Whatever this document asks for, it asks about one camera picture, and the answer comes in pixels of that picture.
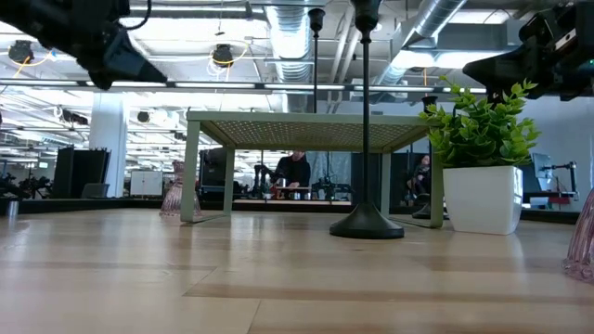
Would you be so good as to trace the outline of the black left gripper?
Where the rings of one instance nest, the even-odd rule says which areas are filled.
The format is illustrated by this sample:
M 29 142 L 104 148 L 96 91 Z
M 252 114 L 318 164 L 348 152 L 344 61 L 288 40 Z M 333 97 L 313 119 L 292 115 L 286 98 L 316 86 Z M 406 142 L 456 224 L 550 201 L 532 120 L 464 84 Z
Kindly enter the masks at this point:
M 101 90 L 117 81 L 166 82 L 133 47 L 127 31 L 119 30 L 116 21 L 129 14 L 128 0 L 1 0 L 4 23 L 43 46 L 79 58 L 78 64 Z M 82 58 L 102 51 L 102 60 Z

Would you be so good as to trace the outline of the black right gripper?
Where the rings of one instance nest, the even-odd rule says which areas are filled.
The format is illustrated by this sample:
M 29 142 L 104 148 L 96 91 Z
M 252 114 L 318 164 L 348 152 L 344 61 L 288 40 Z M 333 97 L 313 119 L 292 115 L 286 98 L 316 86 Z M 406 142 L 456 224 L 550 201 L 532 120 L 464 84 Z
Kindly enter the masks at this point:
M 593 4 L 573 2 L 540 11 L 538 46 L 466 64 L 462 72 L 486 89 L 488 102 L 506 102 L 514 84 L 537 84 L 563 100 L 584 95 L 593 85 Z

